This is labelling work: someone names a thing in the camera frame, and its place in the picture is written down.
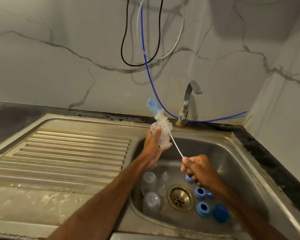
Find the black countertop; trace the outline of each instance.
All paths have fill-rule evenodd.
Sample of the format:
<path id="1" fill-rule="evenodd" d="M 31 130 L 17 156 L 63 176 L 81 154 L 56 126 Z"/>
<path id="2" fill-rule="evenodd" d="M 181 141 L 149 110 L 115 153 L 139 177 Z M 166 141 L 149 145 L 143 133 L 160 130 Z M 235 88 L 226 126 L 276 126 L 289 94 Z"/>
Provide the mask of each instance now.
<path id="1" fill-rule="evenodd" d="M 153 117 L 146 116 L 0 102 L 0 143 L 47 113 L 147 124 L 155 122 Z M 244 127 L 238 125 L 190 122 L 187 126 L 193 129 L 232 132 L 300 211 L 300 182 L 285 169 L 271 153 L 256 141 Z"/>

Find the faucet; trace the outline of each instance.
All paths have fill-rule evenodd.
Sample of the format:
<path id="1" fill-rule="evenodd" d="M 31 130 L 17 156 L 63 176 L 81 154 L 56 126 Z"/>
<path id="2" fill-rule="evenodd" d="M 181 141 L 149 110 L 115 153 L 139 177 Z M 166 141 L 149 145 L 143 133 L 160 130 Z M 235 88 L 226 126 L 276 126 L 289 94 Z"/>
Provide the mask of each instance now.
<path id="1" fill-rule="evenodd" d="M 181 111 L 179 113 L 178 124 L 180 124 L 180 125 L 185 125 L 185 124 L 188 123 L 188 119 L 187 119 L 187 112 L 188 111 L 187 111 L 187 109 L 188 109 L 188 104 L 189 104 L 189 100 L 190 100 L 192 90 L 196 94 L 202 94 L 202 89 L 200 88 L 199 84 L 195 80 L 190 81 L 188 86 L 187 86 L 187 89 L 185 90 L 185 95 L 184 95 L 184 99 L 183 99 L 182 108 L 181 108 Z"/>

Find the hand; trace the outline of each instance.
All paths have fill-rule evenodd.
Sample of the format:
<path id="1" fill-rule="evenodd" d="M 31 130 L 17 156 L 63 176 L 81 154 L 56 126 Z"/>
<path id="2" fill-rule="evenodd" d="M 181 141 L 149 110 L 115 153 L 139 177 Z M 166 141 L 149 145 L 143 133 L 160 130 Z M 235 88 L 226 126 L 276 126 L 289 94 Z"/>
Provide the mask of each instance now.
<path id="1" fill-rule="evenodd" d="M 148 131 L 144 142 L 144 148 L 140 154 L 140 158 L 148 161 L 146 169 L 151 168 L 159 160 L 163 150 L 160 149 L 158 140 L 161 136 L 161 127 L 158 126 L 156 133 L 152 135 L 151 130 Z"/>
<path id="2" fill-rule="evenodd" d="M 225 184 L 206 155 L 182 158 L 181 171 L 186 171 L 199 187 L 209 191 L 218 190 Z"/>

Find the drain strainer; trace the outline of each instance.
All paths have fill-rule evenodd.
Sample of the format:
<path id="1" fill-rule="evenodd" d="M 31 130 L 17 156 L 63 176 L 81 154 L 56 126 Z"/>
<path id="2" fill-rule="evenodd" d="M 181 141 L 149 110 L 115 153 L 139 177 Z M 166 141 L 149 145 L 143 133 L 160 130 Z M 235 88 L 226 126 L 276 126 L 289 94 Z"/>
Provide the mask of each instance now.
<path id="1" fill-rule="evenodd" d="M 180 186 L 172 185 L 167 191 L 169 204 L 179 211 L 189 211 L 193 208 L 191 194 Z"/>

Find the marble wall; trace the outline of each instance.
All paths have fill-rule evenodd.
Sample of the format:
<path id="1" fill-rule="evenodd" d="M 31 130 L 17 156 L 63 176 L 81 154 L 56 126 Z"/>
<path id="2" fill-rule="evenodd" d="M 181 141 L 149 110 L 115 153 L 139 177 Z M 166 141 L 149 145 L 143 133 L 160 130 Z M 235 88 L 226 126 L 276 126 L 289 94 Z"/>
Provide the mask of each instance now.
<path id="1" fill-rule="evenodd" d="M 300 17 L 244 127 L 300 181 Z"/>
<path id="2" fill-rule="evenodd" d="M 145 67 L 120 56 L 127 0 L 0 0 L 0 101 L 151 116 Z M 139 64 L 139 0 L 130 0 L 123 55 Z M 160 0 L 146 0 L 150 54 L 158 39 Z M 249 111 L 300 13 L 300 0 L 269 5 L 239 0 L 184 0 L 185 28 L 172 56 L 150 64 L 156 91 L 178 115 L 196 80 L 189 118 L 210 120 Z M 158 55 L 181 25 L 180 0 L 164 0 Z M 242 124 L 245 116 L 223 121 Z"/>

